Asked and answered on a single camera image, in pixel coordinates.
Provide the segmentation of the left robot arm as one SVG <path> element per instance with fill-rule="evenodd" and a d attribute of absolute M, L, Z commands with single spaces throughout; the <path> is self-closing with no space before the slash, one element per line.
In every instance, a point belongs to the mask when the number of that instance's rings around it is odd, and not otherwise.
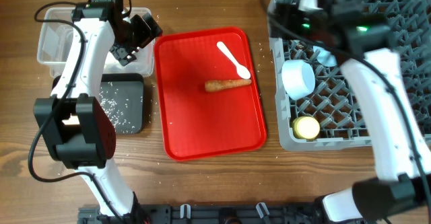
<path fill-rule="evenodd" d="M 81 176 L 99 204 L 103 223 L 149 223 L 134 191 L 114 161 L 116 133 L 100 105 L 100 84 L 111 54 L 121 65 L 161 36 L 150 15 L 131 15 L 131 0 L 88 0 L 74 3 L 68 25 L 73 42 L 60 80 L 47 98 L 34 103 L 36 140 L 48 153 Z"/>

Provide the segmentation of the yellow plastic cup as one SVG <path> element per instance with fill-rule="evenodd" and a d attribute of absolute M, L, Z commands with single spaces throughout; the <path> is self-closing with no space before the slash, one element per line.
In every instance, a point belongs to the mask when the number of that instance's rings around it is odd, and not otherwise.
<path fill-rule="evenodd" d="M 301 116 L 293 121 L 292 129 L 297 139 L 313 140 L 320 132 L 320 124 L 311 116 Z"/>

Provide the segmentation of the white plastic spoon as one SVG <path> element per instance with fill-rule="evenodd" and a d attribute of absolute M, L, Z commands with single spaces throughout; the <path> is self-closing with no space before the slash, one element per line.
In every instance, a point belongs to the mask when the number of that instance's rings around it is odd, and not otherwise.
<path fill-rule="evenodd" d="M 230 52 L 230 50 L 228 49 L 228 47 L 222 41 L 217 42 L 216 46 L 232 62 L 232 64 L 236 67 L 236 72 L 237 72 L 237 74 L 238 74 L 239 77 L 241 77 L 242 79 L 250 79 L 251 78 L 250 71 L 245 66 L 241 65 L 236 60 L 236 58 L 234 57 L 234 55 Z"/>

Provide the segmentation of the green bowl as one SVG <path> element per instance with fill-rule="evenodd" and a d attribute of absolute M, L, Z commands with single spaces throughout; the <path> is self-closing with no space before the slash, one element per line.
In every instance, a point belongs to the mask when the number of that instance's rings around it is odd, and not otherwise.
<path fill-rule="evenodd" d="M 315 88 L 314 71 L 304 60 L 286 61 L 281 68 L 281 79 L 292 100 L 310 95 Z"/>

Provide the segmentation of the small light blue bowl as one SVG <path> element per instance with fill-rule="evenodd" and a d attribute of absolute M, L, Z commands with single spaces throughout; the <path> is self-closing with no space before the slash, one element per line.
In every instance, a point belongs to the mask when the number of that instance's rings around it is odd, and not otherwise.
<path fill-rule="evenodd" d="M 325 67 L 335 67 L 337 65 L 337 61 L 334 55 L 332 55 L 329 51 L 321 48 L 319 46 L 313 46 L 313 50 L 318 51 L 317 61 L 325 66 Z"/>

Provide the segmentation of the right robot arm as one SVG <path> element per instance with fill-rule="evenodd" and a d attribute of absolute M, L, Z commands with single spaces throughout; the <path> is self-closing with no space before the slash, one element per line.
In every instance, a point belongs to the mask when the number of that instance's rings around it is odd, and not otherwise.
<path fill-rule="evenodd" d="M 361 0 L 263 3 L 273 33 L 331 52 L 359 104 L 376 177 L 315 201 L 317 223 L 387 220 L 430 205 L 430 148 L 416 122 L 385 16 Z"/>

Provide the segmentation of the orange carrot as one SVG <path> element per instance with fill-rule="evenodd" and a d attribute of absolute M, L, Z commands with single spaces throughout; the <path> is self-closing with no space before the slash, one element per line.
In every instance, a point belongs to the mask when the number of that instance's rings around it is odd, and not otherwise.
<path fill-rule="evenodd" d="M 205 82 L 204 88 L 206 92 L 213 93 L 226 89 L 247 86 L 251 83 L 251 79 L 209 80 Z"/>

